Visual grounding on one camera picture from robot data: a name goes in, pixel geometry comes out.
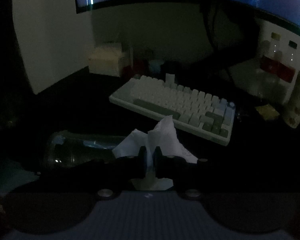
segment mechanical keyboard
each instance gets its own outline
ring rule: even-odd
[[[174,83],[142,76],[131,78],[109,100],[155,120],[172,115],[176,128],[227,146],[230,141],[235,105],[226,99]]]

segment black circular disc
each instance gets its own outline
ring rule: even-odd
[[[295,200],[282,193],[213,194],[207,209],[231,230],[260,234],[284,227],[293,217]]]
[[[16,230],[48,234],[68,229],[83,221],[95,205],[89,193],[40,192],[40,182],[31,182],[6,195],[3,208]]]

